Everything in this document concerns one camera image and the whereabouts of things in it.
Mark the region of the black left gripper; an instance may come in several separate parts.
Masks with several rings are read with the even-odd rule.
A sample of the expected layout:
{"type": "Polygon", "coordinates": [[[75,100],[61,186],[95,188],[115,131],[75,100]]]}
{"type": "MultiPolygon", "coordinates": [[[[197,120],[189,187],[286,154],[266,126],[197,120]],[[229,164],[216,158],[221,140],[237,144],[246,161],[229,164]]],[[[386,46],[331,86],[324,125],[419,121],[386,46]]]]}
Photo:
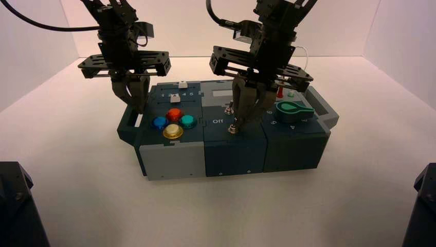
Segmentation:
{"type": "Polygon", "coordinates": [[[148,39],[144,29],[125,29],[121,33],[99,32],[101,53],[91,55],[78,65],[85,78],[100,77],[107,71],[109,77],[133,70],[138,77],[111,78],[114,94],[139,114],[144,113],[148,100],[149,76],[166,76],[171,68],[167,51],[139,50],[139,36],[148,39]]]}

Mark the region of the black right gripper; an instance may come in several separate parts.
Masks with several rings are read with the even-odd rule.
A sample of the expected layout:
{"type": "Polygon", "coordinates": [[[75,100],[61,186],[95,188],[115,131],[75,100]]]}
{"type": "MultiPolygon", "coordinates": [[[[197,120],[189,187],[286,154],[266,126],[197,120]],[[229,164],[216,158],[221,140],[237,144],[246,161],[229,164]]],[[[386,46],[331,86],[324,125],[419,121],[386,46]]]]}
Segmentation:
{"type": "Polygon", "coordinates": [[[250,50],[243,51],[214,46],[209,65],[219,76],[234,79],[233,108],[236,132],[247,124],[258,121],[276,101],[276,92],[282,86],[298,92],[305,92],[313,78],[304,69],[289,63],[295,48],[291,41],[295,32],[283,33],[263,26],[261,23],[244,20],[239,23],[226,21],[238,41],[250,43],[250,50]],[[261,83],[271,91],[247,91],[261,83]]]}

